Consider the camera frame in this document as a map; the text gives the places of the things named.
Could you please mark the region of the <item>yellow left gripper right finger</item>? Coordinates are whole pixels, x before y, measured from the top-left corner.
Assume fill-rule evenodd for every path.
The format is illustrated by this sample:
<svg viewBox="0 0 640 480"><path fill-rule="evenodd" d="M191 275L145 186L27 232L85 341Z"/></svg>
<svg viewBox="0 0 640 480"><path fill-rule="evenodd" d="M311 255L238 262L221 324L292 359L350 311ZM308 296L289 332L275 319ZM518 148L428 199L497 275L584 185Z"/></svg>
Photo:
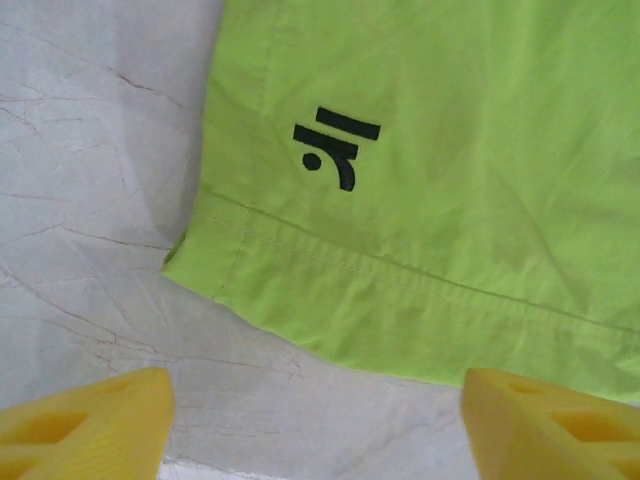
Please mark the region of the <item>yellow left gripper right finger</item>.
<svg viewBox="0 0 640 480"><path fill-rule="evenodd" d="M470 369L461 410L482 479L639 476L636 407L495 369Z"/></svg>

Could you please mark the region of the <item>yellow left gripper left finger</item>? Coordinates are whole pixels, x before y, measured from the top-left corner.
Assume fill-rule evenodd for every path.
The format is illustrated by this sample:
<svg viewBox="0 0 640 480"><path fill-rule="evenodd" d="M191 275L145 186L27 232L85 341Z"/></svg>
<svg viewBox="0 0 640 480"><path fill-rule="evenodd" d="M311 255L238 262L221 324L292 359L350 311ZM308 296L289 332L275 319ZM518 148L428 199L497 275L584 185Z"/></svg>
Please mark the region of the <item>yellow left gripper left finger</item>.
<svg viewBox="0 0 640 480"><path fill-rule="evenodd" d="M175 412L145 368L1 411L3 479L155 479Z"/></svg>

